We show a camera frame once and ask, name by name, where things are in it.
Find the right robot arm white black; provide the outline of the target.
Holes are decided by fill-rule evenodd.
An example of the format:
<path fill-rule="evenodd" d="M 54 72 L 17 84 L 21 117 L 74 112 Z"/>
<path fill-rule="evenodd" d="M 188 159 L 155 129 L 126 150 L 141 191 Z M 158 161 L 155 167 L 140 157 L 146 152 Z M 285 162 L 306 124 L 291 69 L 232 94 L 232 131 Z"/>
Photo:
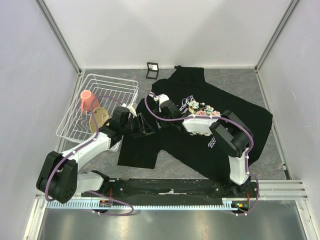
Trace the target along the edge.
<path fill-rule="evenodd" d="M 249 152 L 254 141 L 245 124 L 230 110 L 222 115 L 206 114 L 206 111 L 182 114 L 178 107 L 165 94 L 154 96 L 155 110 L 148 111 L 160 125 L 164 123 L 176 127 L 180 132 L 195 136 L 213 135 L 216 144 L 227 155 L 229 191 L 235 197 L 247 191 L 249 181 Z"/>

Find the black printed t-shirt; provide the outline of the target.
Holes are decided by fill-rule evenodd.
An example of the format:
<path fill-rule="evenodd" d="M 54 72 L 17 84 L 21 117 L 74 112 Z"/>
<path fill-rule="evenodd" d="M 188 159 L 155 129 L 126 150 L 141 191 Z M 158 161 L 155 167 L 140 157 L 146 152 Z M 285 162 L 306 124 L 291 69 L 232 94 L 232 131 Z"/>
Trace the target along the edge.
<path fill-rule="evenodd" d="M 151 90 L 156 95 L 167 95 L 181 113 L 218 116 L 224 111 L 232 111 L 253 135 L 249 162 L 259 159 L 271 130 L 272 114 L 207 83 L 203 68 L 177 66 L 169 78 L 156 81 Z M 157 108 L 151 97 L 140 100 L 136 112 L 143 115 L 154 133 L 139 138 L 124 136 L 118 165 L 154 169 L 158 153 L 166 151 L 204 177 L 227 182 L 230 178 L 229 159 L 216 138 L 209 134 L 181 132 L 173 122 L 167 128 L 160 128 L 157 117 L 151 114 Z"/>

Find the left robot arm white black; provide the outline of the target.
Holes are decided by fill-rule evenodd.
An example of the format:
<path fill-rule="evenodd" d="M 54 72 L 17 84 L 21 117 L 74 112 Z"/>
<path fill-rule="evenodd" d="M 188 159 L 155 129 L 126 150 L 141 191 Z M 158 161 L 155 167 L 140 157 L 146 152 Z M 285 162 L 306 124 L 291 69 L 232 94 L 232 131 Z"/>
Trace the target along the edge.
<path fill-rule="evenodd" d="M 48 202 L 68 202 L 75 194 L 93 191 L 106 196 L 110 185 L 107 177 L 96 171 L 79 174 L 78 171 L 96 155 L 112 148 L 123 136 L 145 137 L 155 131 L 141 113 L 118 106 L 112 117 L 95 134 L 72 149 L 58 153 L 51 151 L 45 158 L 36 188 L 44 193 Z"/>

